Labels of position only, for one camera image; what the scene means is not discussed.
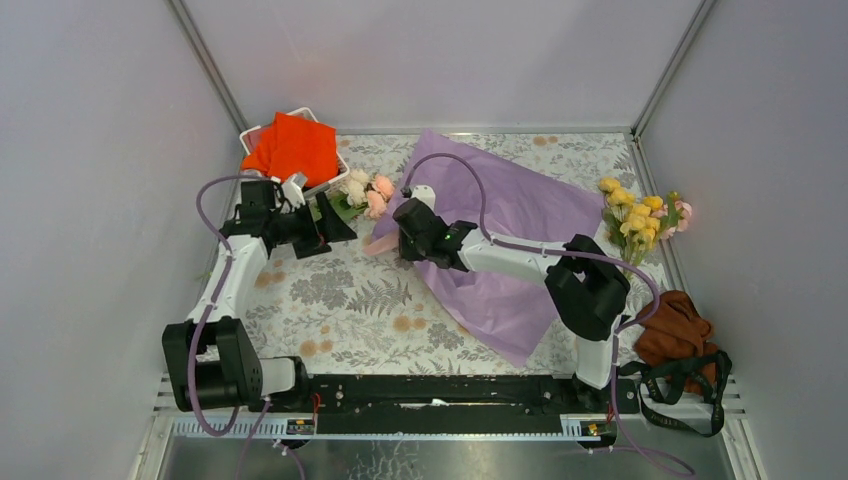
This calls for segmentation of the pink white rose stems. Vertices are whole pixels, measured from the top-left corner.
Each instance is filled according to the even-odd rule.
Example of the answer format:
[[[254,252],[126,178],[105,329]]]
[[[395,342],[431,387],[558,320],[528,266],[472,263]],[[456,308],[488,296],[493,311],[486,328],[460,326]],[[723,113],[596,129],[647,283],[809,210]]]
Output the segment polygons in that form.
[[[349,222],[359,217],[379,220],[388,211],[394,192],[395,185],[389,177],[354,169],[325,195],[331,211]]]

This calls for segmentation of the yellow flower stem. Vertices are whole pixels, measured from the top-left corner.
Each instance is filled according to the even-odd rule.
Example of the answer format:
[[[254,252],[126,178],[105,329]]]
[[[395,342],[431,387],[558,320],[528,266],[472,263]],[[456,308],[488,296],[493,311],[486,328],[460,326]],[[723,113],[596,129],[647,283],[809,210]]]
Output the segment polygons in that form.
[[[665,202],[659,196],[637,199],[611,177],[602,178],[598,189],[604,200],[601,217],[608,240],[619,249],[622,260],[640,265],[664,232]]]

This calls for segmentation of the pink flower stem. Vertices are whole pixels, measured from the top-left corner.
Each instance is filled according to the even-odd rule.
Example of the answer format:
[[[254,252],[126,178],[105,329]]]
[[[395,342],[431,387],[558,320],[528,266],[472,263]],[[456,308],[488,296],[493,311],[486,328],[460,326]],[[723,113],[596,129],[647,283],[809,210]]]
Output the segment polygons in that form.
[[[676,233],[686,231],[693,213],[692,205],[686,202],[681,194],[675,191],[669,192],[660,209],[651,214],[651,217],[658,221],[659,238],[668,240]]]

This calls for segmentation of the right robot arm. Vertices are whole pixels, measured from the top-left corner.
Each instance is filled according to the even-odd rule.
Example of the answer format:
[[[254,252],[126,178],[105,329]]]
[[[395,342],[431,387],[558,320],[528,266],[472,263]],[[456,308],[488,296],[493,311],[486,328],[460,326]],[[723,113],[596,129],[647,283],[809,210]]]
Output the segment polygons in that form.
[[[613,398],[613,330],[620,324],[630,284],[591,238],[539,242],[483,233],[473,222],[447,224],[425,202],[411,198],[392,214],[401,256],[441,269],[498,273],[543,286],[560,320],[576,336],[575,402],[597,412]]]

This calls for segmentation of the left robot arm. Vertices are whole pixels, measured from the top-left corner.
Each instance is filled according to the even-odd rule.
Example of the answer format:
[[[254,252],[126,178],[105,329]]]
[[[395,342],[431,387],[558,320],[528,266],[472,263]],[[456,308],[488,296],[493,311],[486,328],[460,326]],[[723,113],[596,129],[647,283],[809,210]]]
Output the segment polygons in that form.
[[[305,364],[298,356],[260,359],[244,324],[248,296],[275,248],[289,245],[303,259],[330,252],[335,238],[314,220],[303,174],[234,179],[238,202],[211,228],[218,253],[206,288],[186,320],[162,334],[175,403],[183,412],[257,411],[269,398],[279,411],[296,411],[310,397]]]

